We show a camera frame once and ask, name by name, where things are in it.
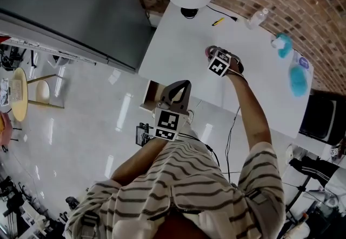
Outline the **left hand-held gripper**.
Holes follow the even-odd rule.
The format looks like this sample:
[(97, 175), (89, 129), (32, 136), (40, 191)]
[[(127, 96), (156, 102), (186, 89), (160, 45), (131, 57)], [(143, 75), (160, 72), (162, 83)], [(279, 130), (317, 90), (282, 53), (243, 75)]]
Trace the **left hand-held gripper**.
[(181, 80), (165, 87), (154, 111), (154, 136), (174, 141), (189, 117), (191, 82)]

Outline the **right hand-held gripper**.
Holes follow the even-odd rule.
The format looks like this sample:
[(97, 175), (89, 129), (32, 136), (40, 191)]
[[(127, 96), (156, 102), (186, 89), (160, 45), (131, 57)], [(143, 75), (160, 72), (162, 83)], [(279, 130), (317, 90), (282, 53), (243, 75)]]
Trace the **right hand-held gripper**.
[(207, 58), (209, 62), (208, 69), (220, 77), (232, 74), (233, 70), (230, 68), (232, 59), (237, 63), (239, 74), (242, 75), (244, 71), (240, 58), (221, 47), (209, 46), (207, 48)]

